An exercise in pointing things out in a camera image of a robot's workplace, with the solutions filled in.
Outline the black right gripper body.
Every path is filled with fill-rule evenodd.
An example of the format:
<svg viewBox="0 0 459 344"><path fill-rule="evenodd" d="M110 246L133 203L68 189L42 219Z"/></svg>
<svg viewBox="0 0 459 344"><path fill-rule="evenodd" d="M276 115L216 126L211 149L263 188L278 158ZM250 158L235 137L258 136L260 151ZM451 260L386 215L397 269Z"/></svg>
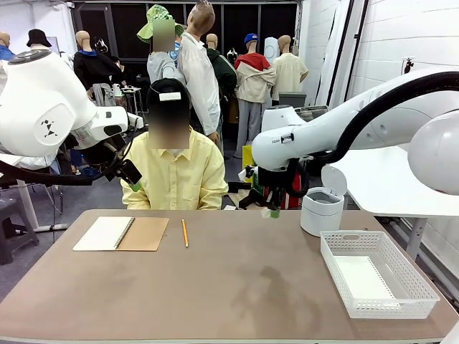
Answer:
<svg viewBox="0 0 459 344"><path fill-rule="evenodd" d="M263 189L261 194L267 196L270 191L286 190L287 171L269 171L258 168L258 185Z"/></svg>

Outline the brown cover spiral notebook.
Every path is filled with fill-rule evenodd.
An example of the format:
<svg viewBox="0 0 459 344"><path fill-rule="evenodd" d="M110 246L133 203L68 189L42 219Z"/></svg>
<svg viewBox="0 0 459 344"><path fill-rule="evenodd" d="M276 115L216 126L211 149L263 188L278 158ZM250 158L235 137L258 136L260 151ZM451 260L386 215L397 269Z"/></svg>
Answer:
<svg viewBox="0 0 459 344"><path fill-rule="evenodd" d="M72 250L155 252L168 223L158 217L99 216Z"/></svg>

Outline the white notebook sheet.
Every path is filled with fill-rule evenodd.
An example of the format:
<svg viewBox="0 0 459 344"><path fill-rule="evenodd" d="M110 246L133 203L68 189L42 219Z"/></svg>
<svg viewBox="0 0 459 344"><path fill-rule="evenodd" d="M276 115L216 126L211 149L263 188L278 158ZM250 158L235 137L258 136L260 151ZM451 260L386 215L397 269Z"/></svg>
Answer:
<svg viewBox="0 0 459 344"><path fill-rule="evenodd" d="M398 308L399 303L368 256L335 256L357 309Z"/></svg>

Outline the yellow recycling bag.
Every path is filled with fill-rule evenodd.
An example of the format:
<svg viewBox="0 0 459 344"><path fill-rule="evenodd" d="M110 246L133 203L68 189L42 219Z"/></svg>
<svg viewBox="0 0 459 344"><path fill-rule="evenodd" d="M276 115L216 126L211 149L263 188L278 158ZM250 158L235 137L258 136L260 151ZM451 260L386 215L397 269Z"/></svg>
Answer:
<svg viewBox="0 0 459 344"><path fill-rule="evenodd" d="M245 166L254 166L254 160L252 157L252 146L251 145L244 145L242 147L242 167L243 169ZM252 178L246 180L246 182L252 182Z"/></svg>

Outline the white lidded trash bin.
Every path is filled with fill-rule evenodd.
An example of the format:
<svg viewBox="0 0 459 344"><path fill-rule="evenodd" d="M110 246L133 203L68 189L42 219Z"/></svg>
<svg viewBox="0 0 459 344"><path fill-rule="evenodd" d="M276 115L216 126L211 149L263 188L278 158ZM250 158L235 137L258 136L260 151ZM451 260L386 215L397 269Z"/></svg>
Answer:
<svg viewBox="0 0 459 344"><path fill-rule="evenodd" d="M322 231L339 230L347 192L345 175L333 166L321 169L321 181L322 187L308 190L301 209L301 228L315 237Z"/></svg>

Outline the small metal side table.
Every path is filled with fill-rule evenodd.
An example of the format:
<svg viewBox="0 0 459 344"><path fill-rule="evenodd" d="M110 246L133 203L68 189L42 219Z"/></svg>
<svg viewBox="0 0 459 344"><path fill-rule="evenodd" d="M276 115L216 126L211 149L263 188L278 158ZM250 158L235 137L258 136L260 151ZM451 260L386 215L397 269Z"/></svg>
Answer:
<svg viewBox="0 0 459 344"><path fill-rule="evenodd" d="M121 92L127 97L130 112L134 115L144 118L142 102L141 102L141 88L134 86L124 86Z"/></svg>

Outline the grey striped garment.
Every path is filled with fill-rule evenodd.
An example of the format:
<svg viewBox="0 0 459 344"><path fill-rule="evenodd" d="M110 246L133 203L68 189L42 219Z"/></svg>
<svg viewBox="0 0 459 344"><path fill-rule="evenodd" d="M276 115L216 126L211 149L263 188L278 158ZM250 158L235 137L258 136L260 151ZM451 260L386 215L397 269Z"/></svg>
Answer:
<svg viewBox="0 0 459 344"><path fill-rule="evenodd" d="M111 86L107 83L97 83L92 86L95 104L98 107L116 106L115 97Z"/></svg>

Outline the grey box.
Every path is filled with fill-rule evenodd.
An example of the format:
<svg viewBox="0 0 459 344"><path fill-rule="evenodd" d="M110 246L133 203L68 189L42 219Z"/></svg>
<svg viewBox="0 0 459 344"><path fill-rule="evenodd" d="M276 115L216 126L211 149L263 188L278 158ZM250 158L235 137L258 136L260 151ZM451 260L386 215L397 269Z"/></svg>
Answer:
<svg viewBox="0 0 459 344"><path fill-rule="evenodd" d="M302 108L306 103L306 94L303 92L280 92L279 104Z"/></svg>

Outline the mannequin in pale yellow shirt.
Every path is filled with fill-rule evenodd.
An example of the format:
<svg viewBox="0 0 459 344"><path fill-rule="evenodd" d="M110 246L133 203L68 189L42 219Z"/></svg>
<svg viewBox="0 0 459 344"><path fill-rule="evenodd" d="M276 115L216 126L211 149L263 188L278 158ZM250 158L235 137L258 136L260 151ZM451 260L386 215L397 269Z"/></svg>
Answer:
<svg viewBox="0 0 459 344"><path fill-rule="evenodd" d="M283 35L278 38L280 56L273 60L276 73L272 91L273 105L279 104L280 93L300 92L301 83L308 75L308 68L300 57L290 52L291 38Z"/></svg>

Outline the mannequin in black hoodie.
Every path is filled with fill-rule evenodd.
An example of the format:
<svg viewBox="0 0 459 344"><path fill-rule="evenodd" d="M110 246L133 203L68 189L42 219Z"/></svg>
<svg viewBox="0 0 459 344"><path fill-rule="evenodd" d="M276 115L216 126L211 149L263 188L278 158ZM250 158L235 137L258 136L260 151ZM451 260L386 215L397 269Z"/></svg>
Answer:
<svg viewBox="0 0 459 344"><path fill-rule="evenodd" d="M80 49L74 55L73 70L87 91L94 84L122 83L120 67L109 57L91 47L88 32L78 31L75 38Z"/></svg>

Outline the white side table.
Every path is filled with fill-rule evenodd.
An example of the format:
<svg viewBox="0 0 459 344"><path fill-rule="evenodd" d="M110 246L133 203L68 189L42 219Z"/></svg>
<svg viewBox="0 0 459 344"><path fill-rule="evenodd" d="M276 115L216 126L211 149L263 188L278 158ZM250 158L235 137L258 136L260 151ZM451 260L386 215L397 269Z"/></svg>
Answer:
<svg viewBox="0 0 459 344"><path fill-rule="evenodd" d="M331 164L347 180L347 191L356 205L376 216L414 219L406 252L415 259L428 219L453 220L459 229L459 196L433 191L410 170L407 152L400 147L350 150Z"/></svg>

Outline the figure with green checked hat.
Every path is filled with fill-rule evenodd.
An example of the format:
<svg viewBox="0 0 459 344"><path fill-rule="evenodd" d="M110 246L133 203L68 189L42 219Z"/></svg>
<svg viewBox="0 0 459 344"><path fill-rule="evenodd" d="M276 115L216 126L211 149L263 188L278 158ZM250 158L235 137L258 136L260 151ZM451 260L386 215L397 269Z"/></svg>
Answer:
<svg viewBox="0 0 459 344"><path fill-rule="evenodd" d="M164 6L154 4L146 12L146 23L136 36L150 47L147 72L151 83L169 78L185 84L184 76L177 67L183 33L184 27L175 22Z"/></svg>

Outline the mannequin in dark green jacket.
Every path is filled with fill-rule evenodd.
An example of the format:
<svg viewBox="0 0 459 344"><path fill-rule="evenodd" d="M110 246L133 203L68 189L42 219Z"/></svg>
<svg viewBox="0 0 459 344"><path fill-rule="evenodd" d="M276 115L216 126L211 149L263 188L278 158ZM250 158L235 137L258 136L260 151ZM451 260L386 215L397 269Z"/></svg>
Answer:
<svg viewBox="0 0 459 344"><path fill-rule="evenodd" d="M218 38L210 33L206 36L207 56L211 62L219 85L220 98L228 104L237 84L237 72L232 64L217 49Z"/></svg>

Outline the tall mannequin in white shirt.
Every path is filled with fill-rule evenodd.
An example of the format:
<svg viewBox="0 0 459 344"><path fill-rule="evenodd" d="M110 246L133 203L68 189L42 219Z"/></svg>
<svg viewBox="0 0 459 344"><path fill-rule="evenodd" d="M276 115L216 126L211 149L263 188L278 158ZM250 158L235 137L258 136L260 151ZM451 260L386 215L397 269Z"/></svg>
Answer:
<svg viewBox="0 0 459 344"><path fill-rule="evenodd" d="M215 144L220 143L219 86L214 68L201 41L203 34L213 26L214 10L207 0L198 0L187 19L187 28L181 36L178 67L183 74L191 97L192 127Z"/></svg>

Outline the mannequin in blue top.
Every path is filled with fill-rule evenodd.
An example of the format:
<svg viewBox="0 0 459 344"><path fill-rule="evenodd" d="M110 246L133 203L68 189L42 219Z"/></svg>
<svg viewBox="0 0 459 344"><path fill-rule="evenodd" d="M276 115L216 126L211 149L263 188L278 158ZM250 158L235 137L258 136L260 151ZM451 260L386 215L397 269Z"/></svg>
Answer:
<svg viewBox="0 0 459 344"><path fill-rule="evenodd" d="M0 32L0 60L9 61L14 58L15 54L9 49L10 35L6 32Z"/></svg>

